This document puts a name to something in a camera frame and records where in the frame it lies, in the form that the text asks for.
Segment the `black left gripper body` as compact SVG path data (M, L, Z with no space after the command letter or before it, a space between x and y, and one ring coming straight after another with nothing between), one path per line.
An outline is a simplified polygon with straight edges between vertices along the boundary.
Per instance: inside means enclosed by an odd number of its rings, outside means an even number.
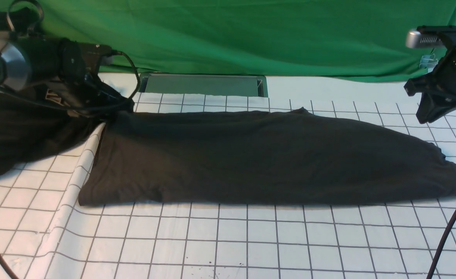
M104 83L96 74L66 73L44 81L45 100L54 109L71 116L98 118L124 111L132 112L134 101Z

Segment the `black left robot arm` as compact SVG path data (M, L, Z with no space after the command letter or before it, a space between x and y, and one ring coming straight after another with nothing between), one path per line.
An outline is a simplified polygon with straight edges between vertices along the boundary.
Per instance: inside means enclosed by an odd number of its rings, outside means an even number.
M107 45L1 31L0 93L76 117L132 112L133 97L124 97L98 75L115 55L125 53Z

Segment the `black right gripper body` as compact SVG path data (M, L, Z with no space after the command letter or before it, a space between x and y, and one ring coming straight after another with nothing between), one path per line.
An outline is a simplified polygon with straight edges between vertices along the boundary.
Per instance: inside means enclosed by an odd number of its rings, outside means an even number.
M410 78L404 85L408 96L421 93L416 118L420 124L432 123L456 110L456 74L430 72Z

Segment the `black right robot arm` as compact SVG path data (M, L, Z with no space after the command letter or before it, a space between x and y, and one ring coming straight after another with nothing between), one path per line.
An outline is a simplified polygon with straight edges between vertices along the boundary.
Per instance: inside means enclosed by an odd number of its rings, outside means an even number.
M421 93L416 118L420 124L435 122L456 110L456 26L419 26L408 32L411 49L446 48L434 69L410 78L404 85L408 96Z

